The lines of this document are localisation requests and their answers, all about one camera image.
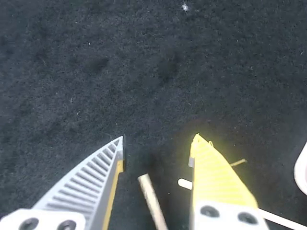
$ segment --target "black carpet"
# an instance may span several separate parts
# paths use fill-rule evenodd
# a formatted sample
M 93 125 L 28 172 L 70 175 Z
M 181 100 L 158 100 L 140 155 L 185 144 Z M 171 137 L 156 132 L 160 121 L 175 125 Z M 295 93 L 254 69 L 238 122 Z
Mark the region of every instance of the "black carpet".
M 307 3 L 299 0 L 0 1 L 0 212 L 31 207 L 110 140 L 127 137 L 109 229 L 185 230 L 195 133 L 267 211 L 307 225 L 294 163 L 307 139 Z M 270 224 L 272 230 L 285 229 Z

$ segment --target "dark carpet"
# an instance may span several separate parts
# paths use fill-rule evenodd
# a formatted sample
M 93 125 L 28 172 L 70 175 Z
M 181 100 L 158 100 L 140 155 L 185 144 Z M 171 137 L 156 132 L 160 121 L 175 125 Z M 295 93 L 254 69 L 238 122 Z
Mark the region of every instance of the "dark carpet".
M 307 3 L 1 0 L 0 212 L 31 207 L 110 140 L 127 137 L 109 229 L 154 230 L 149 173 L 185 230 L 200 132 L 260 208 L 307 225 L 294 163 L 307 139 Z M 270 224 L 271 230 L 285 229 Z

